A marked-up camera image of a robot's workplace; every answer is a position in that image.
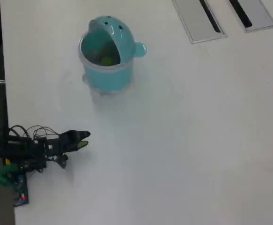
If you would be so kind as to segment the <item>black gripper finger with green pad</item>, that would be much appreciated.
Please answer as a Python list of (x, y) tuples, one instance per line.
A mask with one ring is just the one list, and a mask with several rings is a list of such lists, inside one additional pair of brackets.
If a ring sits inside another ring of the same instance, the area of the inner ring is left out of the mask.
[(68, 130), (60, 135), (60, 139), (63, 141), (81, 141), (90, 135), (89, 131)]
[(89, 142), (86, 140), (72, 143), (67, 147), (67, 152), (76, 152), (76, 151), (86, 147), (88, 144), (89, 144)]

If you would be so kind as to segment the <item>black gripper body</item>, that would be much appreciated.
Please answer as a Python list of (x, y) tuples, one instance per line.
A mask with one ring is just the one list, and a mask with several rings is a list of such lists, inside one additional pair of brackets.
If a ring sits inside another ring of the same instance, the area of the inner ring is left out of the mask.
[(68, 138), (59, 137), (55, 139), (45, 138), (45, 154), (47, 157), (57, 157), (61, 159), (68, 159), (66, 153), (66, 145)]

